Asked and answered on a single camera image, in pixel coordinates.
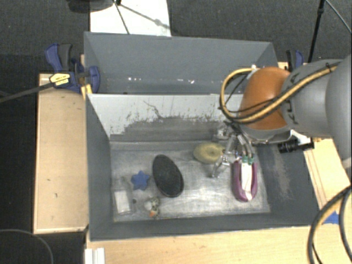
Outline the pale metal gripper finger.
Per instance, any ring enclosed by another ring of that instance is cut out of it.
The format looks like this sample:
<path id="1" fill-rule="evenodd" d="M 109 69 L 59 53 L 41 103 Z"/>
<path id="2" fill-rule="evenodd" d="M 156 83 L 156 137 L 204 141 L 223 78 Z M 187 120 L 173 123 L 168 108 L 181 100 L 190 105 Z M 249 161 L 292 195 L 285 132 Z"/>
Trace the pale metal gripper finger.
<path id="1" fill-rule="evenodd" d="M 213 178 L 218 178 L 219 175 L 224 172 L 226 167 L 226 156 L 221 155 L 216 162 L 214 163 L 213 169 L 212 169 L 212 174 L 211 177 Z"/>
<path id="2" fill-rule="evenodd" d="M 227 156 L 221 156 L 215 164 L 215 177 L 218 178 L 226 169 L 229 168 L 229 160 Z"/>

